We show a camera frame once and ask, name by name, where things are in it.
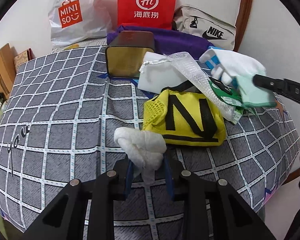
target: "nike logo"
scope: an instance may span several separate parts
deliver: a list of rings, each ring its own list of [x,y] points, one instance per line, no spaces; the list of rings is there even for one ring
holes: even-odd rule
[[[222,38],[223,34],[224,32],[210,26],[210,28],[202,34],[202,37],[207,40],[226,40]]]

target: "black metal bracket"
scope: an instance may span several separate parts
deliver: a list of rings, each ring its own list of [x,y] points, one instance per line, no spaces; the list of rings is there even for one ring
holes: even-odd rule
[[[87,239],[114,240],[113,201],[126,199],[132,179],[133,166],[128,157],[117,161],[113,170],[95,180],[82,183],[72,179],[33,221],[22,239],[82,239],[91,199]]]
[[[300,83],[289,79],[273,79],[261,75],[255,75],[253,77],[253,83],[258,87],[269,89],[300,104]]]
[[[225,180],[201,179],[183,168],[180,161],[164,155],[168,193],[173,201],[184,201],[183,240],[208,240],[209,200],[215,240],[275,240],[267,226]]]
[[[210,201],[215,240],[244,240],[248,235],[251,240],[275,240],[226,180],[200,179],[168,153],[164,154],[164,167],[172,200],[184,201],[183,240],[209,239],[206,199]],[[72,179],[34,220],[22,240],[82,239],[89,199],[87,240],[114,240],[113,201],[126,200],[132,179],[133,165],[127,157],[95,180],[82,183]]]

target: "gray checkered blanket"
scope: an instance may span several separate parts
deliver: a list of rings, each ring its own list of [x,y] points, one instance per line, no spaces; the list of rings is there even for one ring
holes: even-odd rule
[[[19,68],[0,122],[0,213],[21,231],[69,180],[95,179],[124,158],[116,128],[142,127],[148,94],[135,81],[107,77],[105,48],[62,51]],[[226,179],[255,211],[265,192],[284,182],[299,151],[289,113],[284,127],[278,109],[256,111],[237,125],[226,122],[220,147],[169,150],[203,179]],[[182,212],[183,203],[168,197],[161,169],[150,187],[137,177],[128,200],[114,203],[115,237],[178,239]]]

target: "green packet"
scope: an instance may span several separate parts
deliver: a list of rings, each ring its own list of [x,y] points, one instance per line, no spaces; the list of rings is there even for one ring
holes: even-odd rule
[[[257,115],[256,111],[253,108],[245,108],[243,106],[241,95],[234,88],[228,87],[228,86],[222,84],[220,81],[216,81],[216,82],[220,83],[220,86],[223,88],[223,90],[221,90],[210,79],[208,81],[209,81],[211,89],[213,90],[213,92],[215,93],[215,95],[221,101],[225,102],[228,105],[235,106],[234,115],[232,116],[231,123],[237,124],[237,122],[242,117],[243,111],[245,109],[248,110],[250,113],[252,113],[254,115]]]

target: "beige bag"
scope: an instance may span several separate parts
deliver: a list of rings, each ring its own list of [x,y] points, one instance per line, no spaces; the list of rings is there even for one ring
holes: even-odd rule
[[[177,30],[206,38],[216,47],[233,50],[236,28],[190,5],[175,11]]]

